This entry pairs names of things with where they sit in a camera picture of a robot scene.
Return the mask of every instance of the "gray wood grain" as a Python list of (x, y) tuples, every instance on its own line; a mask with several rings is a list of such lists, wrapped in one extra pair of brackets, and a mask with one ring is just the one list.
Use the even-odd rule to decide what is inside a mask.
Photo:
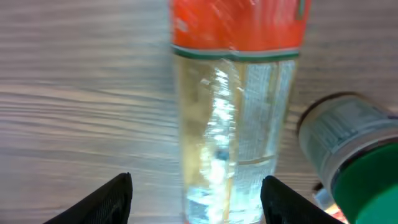
[[(131, 223), (181, 223), (166, 0), (0, 1), (0, 223), (40, 223), (120, 172)], [(295, 124), (316, 99), (359, 91), (398, 111), (398, 5), (313, 2), (277, 176), (318, 180)]]

